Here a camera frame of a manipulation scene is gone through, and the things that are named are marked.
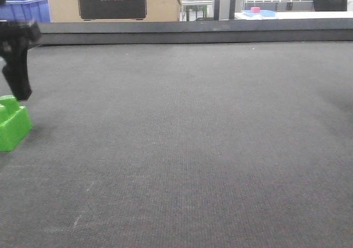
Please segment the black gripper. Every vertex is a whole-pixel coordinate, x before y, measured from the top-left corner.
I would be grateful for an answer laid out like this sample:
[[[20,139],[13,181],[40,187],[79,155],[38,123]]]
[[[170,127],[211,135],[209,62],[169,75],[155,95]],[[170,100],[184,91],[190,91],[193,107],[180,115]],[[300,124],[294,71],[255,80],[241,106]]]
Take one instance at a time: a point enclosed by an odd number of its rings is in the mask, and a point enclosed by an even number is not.
[[[32,94],[27,67],[28,46],[39,38],[41,31],[34,20],[1,20],[1,57],[6,62],[2,73],[19,101],[27,101]]]

